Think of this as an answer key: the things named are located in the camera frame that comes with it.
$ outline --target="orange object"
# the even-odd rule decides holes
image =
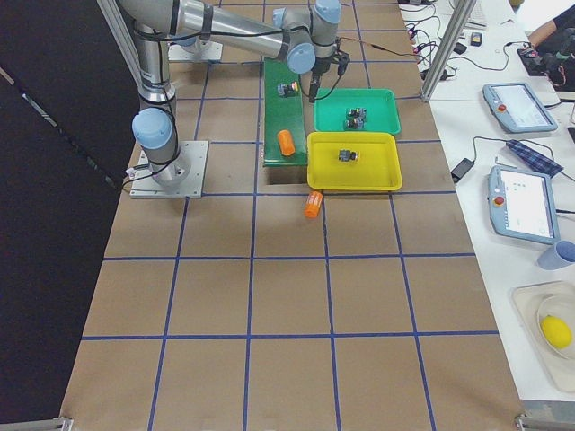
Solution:
[[[287,129],[278,132],[279,150],[282,155],[291,155],[296,152],[296,145],[291,132]]]
[[[319,191],[312,191],[305,202],[304,214],[307,218],[316,218],[322,207],[323,195]]]

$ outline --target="yellow bin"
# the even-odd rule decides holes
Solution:
[[[395,139],[377,132],[313,132],[307,183],[318,190],[395,191],[402,184]]]

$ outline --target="black panel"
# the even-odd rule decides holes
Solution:
[[[119,193],[2,78],[0,130],[0,423],[9,423],[59,414]]]
[[[0,2],[0,67],[115,180],[134,144],[137,87],[93,0]]]

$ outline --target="yellow lemon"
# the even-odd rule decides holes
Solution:
[[[543,335],[555,348],[566,348],[573,339],[567,323],[555,316],[547,316],[541,320]]]

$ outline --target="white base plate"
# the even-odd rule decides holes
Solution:
[[[199,47],[194,52],[188,52],[180,45],[173,44],[168,51],[171,63],[202,63],[207,61],[219,62],[222,59],[222,44],[209,41],[207,44],[198,40]]]
[[[134,198],[201,198],[204,185],[204,172],[208,159],[208,141],[181,141],[181,157],[190,160],[190,173],[174,189],[166,190],[155,182],[152,177],[142,178],[151,172],[148,169],[136,171],[136,178],[142,178],[131,183],[129,195]],[[140,154],[138,164],[147,164],[144,152]]]
[[[544,368],[560,391],[575,392],[575,361],[559,357],[547,345],[538,329],[537,310],[541,302],[553,295],[575,295],[575,286],[556,281],[537,286],[520,287],[513,291],[513,302],[519,311],[524,328],[533,341]]]

